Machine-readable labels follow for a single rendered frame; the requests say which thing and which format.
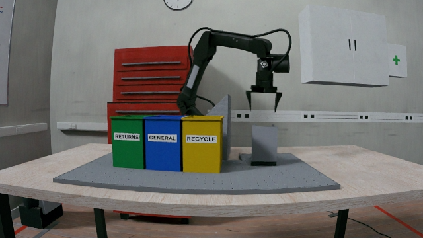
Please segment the blue open-top bin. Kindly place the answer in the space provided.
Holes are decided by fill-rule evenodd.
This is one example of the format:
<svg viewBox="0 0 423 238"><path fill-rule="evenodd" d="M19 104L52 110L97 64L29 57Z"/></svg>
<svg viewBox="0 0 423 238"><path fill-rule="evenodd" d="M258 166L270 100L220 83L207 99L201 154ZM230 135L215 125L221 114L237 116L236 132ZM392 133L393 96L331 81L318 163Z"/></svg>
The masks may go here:
<svg viewBox="0 0 423 238"><path fill-rule="evenodd" d="M185 116L143 117L145 119L146 170L181 172L183 169L182 117Z"/></svg>

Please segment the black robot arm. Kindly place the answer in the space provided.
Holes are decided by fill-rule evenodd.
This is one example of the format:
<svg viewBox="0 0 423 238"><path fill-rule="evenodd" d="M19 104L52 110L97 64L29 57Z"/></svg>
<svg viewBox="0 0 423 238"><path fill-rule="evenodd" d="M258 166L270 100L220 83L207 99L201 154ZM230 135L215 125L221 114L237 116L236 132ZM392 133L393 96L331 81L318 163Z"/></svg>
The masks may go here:
<svg viewBox="0 0 423 238"><path fill-rule="evenodd" d="M271 54L271 41L264 38L252 38L216 31L205 31L194 48L194 59L190 73L176 101L183 116L204 116L195 107L197 99L196 94L204 71L217 51L217 46L236 48L251 52L252 54L257 54L259 58L257 60L257 71L259 72L256 72L256 85L260 85L260 87L264 88L273 87L274 74L272 73L272 79L270 81L269 72L284 54ZM289 73L289 71L290 62L288 55L286 59L275 68L274 73Z"/></svg>

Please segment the green bin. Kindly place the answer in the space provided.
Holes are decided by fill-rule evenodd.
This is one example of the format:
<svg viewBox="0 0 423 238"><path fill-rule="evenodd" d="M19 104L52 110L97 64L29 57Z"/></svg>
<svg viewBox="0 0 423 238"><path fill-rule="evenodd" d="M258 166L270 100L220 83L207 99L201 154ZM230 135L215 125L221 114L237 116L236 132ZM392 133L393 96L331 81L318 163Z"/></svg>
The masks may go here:
<svg viewBox="0 0 423 238"><path fill-rule="evenodd" d="M145 169L145 119L158 115L126 115L112 119L113 167Z"/></svg>

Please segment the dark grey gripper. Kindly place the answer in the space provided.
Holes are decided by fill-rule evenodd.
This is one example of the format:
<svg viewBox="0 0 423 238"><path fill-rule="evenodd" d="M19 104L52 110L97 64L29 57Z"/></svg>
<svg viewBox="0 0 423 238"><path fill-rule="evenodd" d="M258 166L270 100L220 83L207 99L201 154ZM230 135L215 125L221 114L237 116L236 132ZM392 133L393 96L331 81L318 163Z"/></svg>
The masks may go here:
<svg viewBox="0 0 423 238"><path fill-rule="evenodd" d="M282 93L281 92L277 92L278 87L268 87L268 88L264 88L264 87L260 87L260 85L251 85L250 88L252 88L251 91L246 91L246 96L249 102L249 107L250 107L250 111L251 111L251 93L276 93L276 98L275 98L275 107L274 107L274 112L276 112L278 103L282 97Z"/></svg>

